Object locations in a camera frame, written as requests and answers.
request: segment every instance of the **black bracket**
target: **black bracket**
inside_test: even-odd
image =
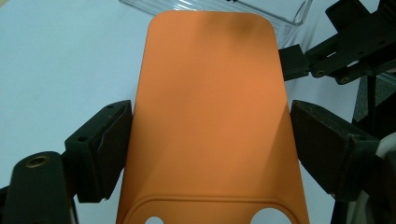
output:
[[[291,121],[299,160],[337,204],[356,201],[364,190],[396,220],[396,152],[380,159],[376,137],[318,105],[294,101]]]
[[[280,49],[279,58],[285,81],[308,76],[309,64],[299,45]]]
[[[0,190],[0,223],[78,223],[81,203],[108,199],[125,165],[132,123],[130,101],[105,106],[66,141],[66,152],[41,152],[14,167]]]

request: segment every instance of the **hole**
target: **hole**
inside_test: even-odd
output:
[[[163,220],[159,217],[150,217],[145,224],[163,224]]]
[[[291,224],[291,221],[275,208],[264,208],[254,215],[250,224]]]
[[[324,70],[317,71],[317,77],[323,77],[325,73]]]
[[[48,157],[48,156],[37,156],[37,157],[30,159],[28,162],[26,162],[25,166],[27,168],[36,168],[38,166],[42,166],[45,163],[47,163],[47,161],[49,159],[50,159],[50,157]]]
[[[78,139],[78,141],[79,141],[79,142],[85,142],[85,141],[87,141],[87,137],[80,137],[80,138]]]

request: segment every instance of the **clear plastic container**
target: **clear plastic container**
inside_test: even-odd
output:
[[[378,76],[383,81],[386,81],[390,86],[396,88],[396,74],[395,73],[383,73]]]
[[[122,3],[157,15],[167,10],[237,11],[259,14],[272,23],[279,48],[284,48],[304,23],[312,0],[120,0]]]

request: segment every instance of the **white table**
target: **white table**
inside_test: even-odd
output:
[[[292,39],[304,50],[335,34],[314,0]],[[364,4],[373,11],[377,1]],[[64,140],[103,106],[134,102],[151,17],[118,1],[9,0],[0,7],[0,188],[13,166],[40,151],[64,151]],[[286,83],[293,99],[351,120],[359,81],[331,78]],[[330,223],[333,199],[302,169],[311,223]],[[108,201],[79,204],[80,223],[114,223],[120,181]]]

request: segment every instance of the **orange plastic panel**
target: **orange plastic panel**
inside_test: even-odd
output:
[[[172,11],[148,29],[117,223],[308,223],[276,39],[246,13]]]

